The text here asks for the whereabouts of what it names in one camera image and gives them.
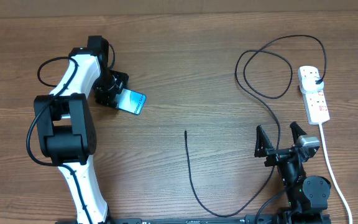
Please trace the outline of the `blue smartphone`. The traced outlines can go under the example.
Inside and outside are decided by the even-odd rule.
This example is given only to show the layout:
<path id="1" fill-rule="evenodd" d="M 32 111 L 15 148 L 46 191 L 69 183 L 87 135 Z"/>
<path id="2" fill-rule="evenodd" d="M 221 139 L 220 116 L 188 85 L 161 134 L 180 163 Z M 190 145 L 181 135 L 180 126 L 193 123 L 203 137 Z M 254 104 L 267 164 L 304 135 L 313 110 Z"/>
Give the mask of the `blue smartphone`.
<path id="1" fill-rule="evenodd" d="M 117 109 L 140 115 L 146 99 L 146 95 L 142 93 L 123 88 L 121 94 L 116 95 L 114 100 L 117 103 Z"/>

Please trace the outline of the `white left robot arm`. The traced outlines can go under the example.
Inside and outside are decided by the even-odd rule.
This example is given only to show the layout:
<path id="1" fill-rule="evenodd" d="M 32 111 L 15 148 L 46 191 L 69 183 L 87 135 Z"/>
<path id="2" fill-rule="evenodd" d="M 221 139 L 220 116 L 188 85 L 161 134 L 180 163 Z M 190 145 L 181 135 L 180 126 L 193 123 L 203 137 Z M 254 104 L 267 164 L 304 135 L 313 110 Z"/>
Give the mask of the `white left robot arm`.
<path id="1" fill-rule="evenodd" d="M 42 166 L 56 167 L 67 183 L 76 207 L 75 223 L 113 223 L 94 170 L 96 129 L 88 104 L 95 101 L 117 108 L 127 88 L 128 75 L 114 71 L 109 60 L 113 46 L 92 35 L 86 47 L 74 48 L 60 83 L 34 100 L 35 118 L 26 137 L 29 157 Z"/>

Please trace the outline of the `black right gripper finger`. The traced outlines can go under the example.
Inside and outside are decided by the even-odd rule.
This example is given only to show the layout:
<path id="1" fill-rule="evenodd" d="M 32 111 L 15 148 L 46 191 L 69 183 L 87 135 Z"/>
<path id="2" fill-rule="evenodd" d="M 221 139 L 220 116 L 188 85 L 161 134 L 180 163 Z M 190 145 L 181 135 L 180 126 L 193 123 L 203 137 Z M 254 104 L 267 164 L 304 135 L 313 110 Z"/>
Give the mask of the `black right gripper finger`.
<path id="1" fill-rule="evenodd" d="M 293 143 L 294 145 L 301 144 L 301 137 L 306 135 L 306 132 L 297 124 L 296 121 L 290 124 L 291 133 L 293 136 Z"/>
<path id="2" fill-rule="evenodd" d="M 267 157 L 274 150 L 274 147 L 261 125 L 256 127 L 256 133 L 254 156 Z"/>

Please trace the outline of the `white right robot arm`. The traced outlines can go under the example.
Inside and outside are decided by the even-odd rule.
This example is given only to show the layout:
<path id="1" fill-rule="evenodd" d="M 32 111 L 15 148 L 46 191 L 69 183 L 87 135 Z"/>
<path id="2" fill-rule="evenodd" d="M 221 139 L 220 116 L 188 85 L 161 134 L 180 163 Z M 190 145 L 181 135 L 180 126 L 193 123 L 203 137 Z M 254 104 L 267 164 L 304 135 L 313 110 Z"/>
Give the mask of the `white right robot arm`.
<path id="1" fill-rule="evenodd" d="M 266 158 L 266 167 L 278 169 L 284 189 L 261 206 L 253 223 L 330 223 L 329 215 L 323 211 L 328 208 L 331 183 L 322 176 L 307 176 L 303 168 L 303 163 L 317 153 L 320 141 L 316 136 L 306 134 L 296 122 L 290 124 L 290 129 L 293 145 L 274 149 L 261 125 L 256 128 L 254 156 Z M 288 207 L 279 208 L 275 214 L 263 215 L 264 208 L 283 194 L 287 196 Z"/>

